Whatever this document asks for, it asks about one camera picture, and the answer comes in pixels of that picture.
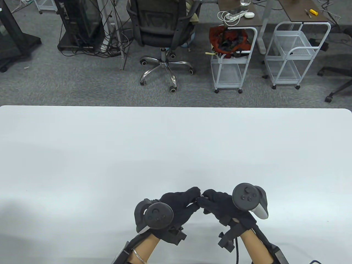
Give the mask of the person's right hand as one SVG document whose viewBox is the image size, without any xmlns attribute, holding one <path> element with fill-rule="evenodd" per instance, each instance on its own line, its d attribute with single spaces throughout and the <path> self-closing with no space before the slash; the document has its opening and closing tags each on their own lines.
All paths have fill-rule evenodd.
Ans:
<svg viewBox="0 0 352 264">
<path fill-rule="evenodd" d="M 212 213 L 218 220 L 230 217 L 232 221 L 240 223 L 245 230 L 252 229 L 257 223 L 250 212 L 238 209 L 234 205 L 232 196 L 226 192 L 207 189 L 196 202 L 204 209 L 205 215 Z"/>
</svg>

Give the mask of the person's left hand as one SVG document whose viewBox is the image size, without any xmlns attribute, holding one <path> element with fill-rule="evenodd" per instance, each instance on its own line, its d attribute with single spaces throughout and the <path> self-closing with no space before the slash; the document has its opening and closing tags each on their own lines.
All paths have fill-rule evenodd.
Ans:
<svg viewBox="0 0 352 264">
<path fill-rule="evenodd" d="M 190 219 L 192 214 L 200 208 L 196 203 L 196 200 L 200 195 L 201 190 L 197 186 L 191 187 L 184 192 L 169 192 L 163 194 L 159 200 L 171 207 L 174 213 L 173 221 L 171 227 L 161 230 L 152 230 L 151 234 L 158 239 L 166 241 L 163 237 L 167 231 L 172 227 L 177 227 L 178 229 L 182 227 Z"/>
</svg>

